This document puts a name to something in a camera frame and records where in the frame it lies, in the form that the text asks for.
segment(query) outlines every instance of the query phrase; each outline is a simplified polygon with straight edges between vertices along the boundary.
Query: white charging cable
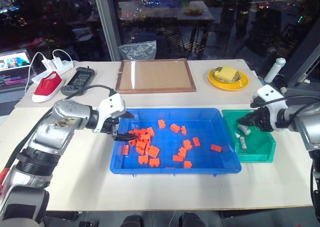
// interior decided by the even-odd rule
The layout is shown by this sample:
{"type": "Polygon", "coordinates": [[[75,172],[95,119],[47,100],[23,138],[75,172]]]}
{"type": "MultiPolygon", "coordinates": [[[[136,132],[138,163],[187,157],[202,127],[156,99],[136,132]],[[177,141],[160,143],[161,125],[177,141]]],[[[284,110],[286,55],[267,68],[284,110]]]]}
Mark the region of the white charging cable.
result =
{"type": "Polygon", "coordinates": [[[54,58],[54,59],[56,59],[56,58],[57,58],[57,57],[55,56],[55,52],[56,52],[56,51],[61,51],[61,52],[65,53],[65,54],[69,57],[69,59],[70,59],[70,61],[71,61],[71,63],[72,63],[72,69],[71,69],[71,72],[70,72],[69,76],[66,78],[66,79],[67,79],[67,81],[66,81],[66,82],[68,82],[68,81],[69,81],[69,79],[70,79],[70,77],[71,77],[71,76],[72,76],[72,74],[74,73],[74,67],[75,67],[74,61],[72,60],[72,58],[70,57],[70,55],[69,55],[67,52],[65,52],[64,50],[59,49],[59,48],[57,48],[57,49],[55,49],[54,51],[52,51],[52,56],[53,56],[53,58],[54,58]]]}
{"type": "Polygon", "coordinates": [[[29,81],[30,81],[30,70],[31,70],[31,66],[32,66],[32,64],[34,63],[34,60],[35,60],[35,58],[36,58],[37,54],[42,55],[43,60],[46,60],[46,59],[47,59],[47,58],[44,56],[44,54],[43,54],[43,53],[41,53],[41,52],[37,52],[37,53],[35,53],[35,54],[34,54],[34,56],[33,56],[32,60],[31,60],[30,66],[29,66],[29,70],[28,70],[28,79],[27,79],[26,84],[25,84],[24,94],[26,94],[26,93],[27,93],[27,87],[28,87],[28,84],[29,84],[29,81]]]}

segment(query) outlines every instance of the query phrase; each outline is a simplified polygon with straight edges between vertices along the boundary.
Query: blue plastic tray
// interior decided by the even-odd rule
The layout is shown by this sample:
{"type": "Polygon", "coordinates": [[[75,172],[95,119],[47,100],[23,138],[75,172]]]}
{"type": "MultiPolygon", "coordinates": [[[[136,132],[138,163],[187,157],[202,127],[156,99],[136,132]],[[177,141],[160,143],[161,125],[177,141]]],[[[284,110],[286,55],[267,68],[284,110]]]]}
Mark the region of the blue plastic tray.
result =
{"type": "Polygon", "coordinates": [[[241,165],[220,112],[215,108],[164,108],[164,109],[128,109],[135,118],[122,118],[118,132],[127,133],[133,129],[152,127],[155,136],[151,145],[160,149],[159,167],[139,164],[136,147],[123,155],[127,142],[116,141],[114,144],[110,170],[115,174],[235,174],[241,171],[241,165]],[[159,129],[158,120],[165,121],[165,128],[159,129]],[[187,135],[170,130],[171,124],[185,126],[187,135]],[[195,147],[193,137],[198,137],[200,146],[195,147]],[[183,162],[173,161],[183,140],[190,140],[193,148],[186,153],[185,160],[192,162],[192,168],[183,168],[183,162]],[[222,147],[222,152],[211,150],[211,145],[222,147]]]}

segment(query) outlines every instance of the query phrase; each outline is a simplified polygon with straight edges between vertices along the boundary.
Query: yellow bowl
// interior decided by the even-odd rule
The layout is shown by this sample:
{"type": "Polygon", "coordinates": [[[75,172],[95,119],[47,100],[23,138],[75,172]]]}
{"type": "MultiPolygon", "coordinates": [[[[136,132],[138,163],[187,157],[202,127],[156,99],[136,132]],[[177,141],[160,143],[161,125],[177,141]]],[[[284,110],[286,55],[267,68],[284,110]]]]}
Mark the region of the yellow bowl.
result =
{"type": "Polygon", "coordinates": [[[238,72],[241,75],[241,79],[236,81],[236,82],[222,83],[222,82],[220,82],[220,81],[218,81],[218,80],[216,80],[214,78],[214,76],[212,74],[212,70],[210,70],[209,73],[208,73],[208,80],[213,86],[215,86],[215,87],[217,87],[219,89],[222,89],[222,90],[225,90],[225,91],[239,91],[239,90],[242,90],[242,89],[244,89],[245,87],[248,86],[249,79],[240,70],[238,70],[238,72]]]}

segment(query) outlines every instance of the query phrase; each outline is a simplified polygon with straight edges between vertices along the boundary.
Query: red canvas shoe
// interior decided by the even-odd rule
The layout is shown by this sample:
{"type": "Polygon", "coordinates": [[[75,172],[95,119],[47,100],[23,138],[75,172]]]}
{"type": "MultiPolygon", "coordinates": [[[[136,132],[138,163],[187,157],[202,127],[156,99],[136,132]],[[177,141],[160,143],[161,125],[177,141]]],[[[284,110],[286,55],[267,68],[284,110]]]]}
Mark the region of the red canvas shoe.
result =
{"type": "Polygon", "coordinates": [[[38,87],[32,95],[32,101],[35,103],[45,102],[50,100],[64,85],[64,82],[57,74],[53,71],[47,77],[41,79],[38,87]]]}

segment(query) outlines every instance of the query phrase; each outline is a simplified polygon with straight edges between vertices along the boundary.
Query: white cylinder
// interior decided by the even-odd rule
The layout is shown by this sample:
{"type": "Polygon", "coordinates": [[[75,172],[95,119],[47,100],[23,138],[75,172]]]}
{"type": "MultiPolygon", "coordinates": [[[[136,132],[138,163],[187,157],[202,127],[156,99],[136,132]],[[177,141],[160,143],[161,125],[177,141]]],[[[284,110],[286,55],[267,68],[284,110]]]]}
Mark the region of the white cylinder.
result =
{"type": "Polygon", "coordinates": [[[264,78],[264,82],[271,83],[285,64],[286,60],[284,58],[277,58],[269,73],[264,78]]]}

